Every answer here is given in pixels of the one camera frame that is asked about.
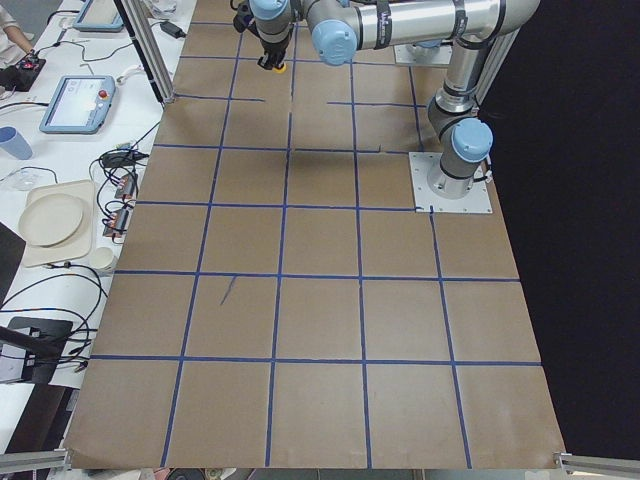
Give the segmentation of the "white paper cup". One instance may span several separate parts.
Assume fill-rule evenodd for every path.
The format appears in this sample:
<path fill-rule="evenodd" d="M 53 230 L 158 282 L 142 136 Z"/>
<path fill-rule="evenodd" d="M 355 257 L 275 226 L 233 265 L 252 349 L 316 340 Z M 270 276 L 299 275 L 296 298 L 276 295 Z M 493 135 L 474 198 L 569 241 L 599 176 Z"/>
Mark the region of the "white paper cup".
<path fill-rule="evenodd" d="M 89 255 L 89 266 L 99 275 L 111 275 L 118 262 L 118 256 L 109 247 L 96 248 Z"/>

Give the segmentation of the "yellow push button switch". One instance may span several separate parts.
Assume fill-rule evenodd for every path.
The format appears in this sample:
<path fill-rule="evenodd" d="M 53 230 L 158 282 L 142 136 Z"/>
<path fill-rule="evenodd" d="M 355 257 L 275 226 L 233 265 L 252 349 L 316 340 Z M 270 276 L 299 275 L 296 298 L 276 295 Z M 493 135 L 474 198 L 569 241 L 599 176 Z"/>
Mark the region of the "yellow push button switch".
<path fill-rule="evenodd" d="M 273 71 L 277 74 L 284 74 L 286 72 L 287 66 L 285 63 L 282 63 L 281 65 L 275 66 L 273 68 Z"/>

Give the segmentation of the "black power adapter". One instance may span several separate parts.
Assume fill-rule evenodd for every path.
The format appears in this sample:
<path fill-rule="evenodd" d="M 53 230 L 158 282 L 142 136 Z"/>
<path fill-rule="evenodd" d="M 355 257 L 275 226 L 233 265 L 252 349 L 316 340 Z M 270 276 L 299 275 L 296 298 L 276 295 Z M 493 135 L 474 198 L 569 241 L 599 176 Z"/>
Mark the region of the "black power adapter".
<path fill-rule="evenodd" d="M 174 39 L 181 39 L 186 37 L 186 32 L 176 24 L 170 21 L 163 21 L 159 24 L 160 29 L 171 36 Z"/>

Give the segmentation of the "blue teach pendant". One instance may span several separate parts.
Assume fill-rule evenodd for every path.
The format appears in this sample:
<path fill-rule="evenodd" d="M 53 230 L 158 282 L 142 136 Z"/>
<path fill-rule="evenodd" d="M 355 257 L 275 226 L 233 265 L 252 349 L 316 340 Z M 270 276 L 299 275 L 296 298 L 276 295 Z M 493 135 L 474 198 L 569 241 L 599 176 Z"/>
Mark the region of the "blue teach pendant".
<path fill-rule="evenodd" d="M 115 92 L 112 76 L 63 76 L 39 130 L 45 134 L 94 134 L 104 124 Z"/>
<path fill-rule="evenodd" d="M 73 27 L 82 32 L 117 33 L 124 24 L 113 0 L 86 0 Z"/>

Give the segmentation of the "aluminium frame post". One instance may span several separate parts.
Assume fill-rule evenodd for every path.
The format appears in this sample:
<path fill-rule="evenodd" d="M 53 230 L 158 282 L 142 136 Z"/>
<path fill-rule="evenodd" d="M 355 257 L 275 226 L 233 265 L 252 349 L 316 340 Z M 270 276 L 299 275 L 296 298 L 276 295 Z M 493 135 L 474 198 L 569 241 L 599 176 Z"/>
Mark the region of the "aluminium frame post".
<path fill-rule="evenodd" d="M 162 105 L 172 103 L 175 98 L 173 84 L 144 13 L 143 4 L 135 0 L 115 0 L 114 4 L 157 101 Z"/>

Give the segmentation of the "beige round plate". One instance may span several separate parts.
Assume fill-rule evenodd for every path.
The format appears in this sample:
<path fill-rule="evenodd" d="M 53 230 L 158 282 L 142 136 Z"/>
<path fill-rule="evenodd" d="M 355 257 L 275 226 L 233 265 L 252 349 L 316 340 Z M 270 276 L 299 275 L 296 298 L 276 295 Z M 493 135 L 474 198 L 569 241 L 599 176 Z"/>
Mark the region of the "beige round plate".
<path fill-rule="evenodd" d="M 69 238 L 83 219 L 83 201 L 56 193 L 28 205 L 18 222 L 22 238 L 33 246 L 53 246 Z"/>

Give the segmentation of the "light blue plastic cup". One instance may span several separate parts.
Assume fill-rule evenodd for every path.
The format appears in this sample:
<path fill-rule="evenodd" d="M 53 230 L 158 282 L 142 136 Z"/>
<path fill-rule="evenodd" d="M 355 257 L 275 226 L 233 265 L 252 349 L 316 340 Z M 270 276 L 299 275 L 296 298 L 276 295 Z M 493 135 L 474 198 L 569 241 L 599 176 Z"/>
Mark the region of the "light blue plastic cup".
<path fill-rule="evenodd" d="M 0 128 L 0 144 L 5 152 L 18 160 L 28 160 L 33 156 L 31 146 L 14 127 Z"/>

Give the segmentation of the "brown paper table cover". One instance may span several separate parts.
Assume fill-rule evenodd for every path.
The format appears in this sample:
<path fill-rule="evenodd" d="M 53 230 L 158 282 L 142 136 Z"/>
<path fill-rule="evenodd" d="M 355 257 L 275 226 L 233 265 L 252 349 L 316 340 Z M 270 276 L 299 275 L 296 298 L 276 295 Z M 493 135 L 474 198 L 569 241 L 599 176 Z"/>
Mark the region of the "brown paper table cover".
<path fill-rule="evenodd" d="M 76 468 L 544 469 L 564 443 L 495 188 L 414 210 L 445 68 L 284 74 L 197 3 L 65 441 Z"/>

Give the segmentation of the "far blue teach pendant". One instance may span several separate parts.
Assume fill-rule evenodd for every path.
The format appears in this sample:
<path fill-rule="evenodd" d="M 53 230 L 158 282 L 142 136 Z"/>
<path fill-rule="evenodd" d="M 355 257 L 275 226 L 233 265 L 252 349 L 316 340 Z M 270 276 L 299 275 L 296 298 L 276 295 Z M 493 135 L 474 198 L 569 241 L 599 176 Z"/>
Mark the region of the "far blue teach pendant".
<path fill-rule="evenodd" d="M 113 0 L 86 0 L 73 27 L 82 32 L 117 33 L 124 24 Z"/>

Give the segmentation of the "beige square tray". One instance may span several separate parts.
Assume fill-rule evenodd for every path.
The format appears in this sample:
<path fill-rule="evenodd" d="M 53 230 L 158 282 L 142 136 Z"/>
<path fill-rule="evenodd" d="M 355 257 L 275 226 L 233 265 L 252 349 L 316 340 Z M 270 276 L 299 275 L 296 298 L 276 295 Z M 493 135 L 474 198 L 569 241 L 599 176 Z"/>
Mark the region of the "beige square tray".
<path fill-rule="evenodd" d="M 33 189 L 18 222 L 24 267 L 74 260 L 92 249 L 96 185 L 79 180 Z"/>

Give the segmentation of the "near blue teach pendant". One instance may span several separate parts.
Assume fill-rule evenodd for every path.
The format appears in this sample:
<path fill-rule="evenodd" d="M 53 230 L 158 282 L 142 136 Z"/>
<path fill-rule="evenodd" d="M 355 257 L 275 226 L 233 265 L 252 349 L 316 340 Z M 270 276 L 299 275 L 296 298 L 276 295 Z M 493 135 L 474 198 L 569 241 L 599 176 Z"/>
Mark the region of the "near blue teach pendant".
<path fill-rule="evenodd" d="M 94 134 L 104 124 L 115 92 L 112 76 L 63 76 L 39 130 L 45 134 Z"/>

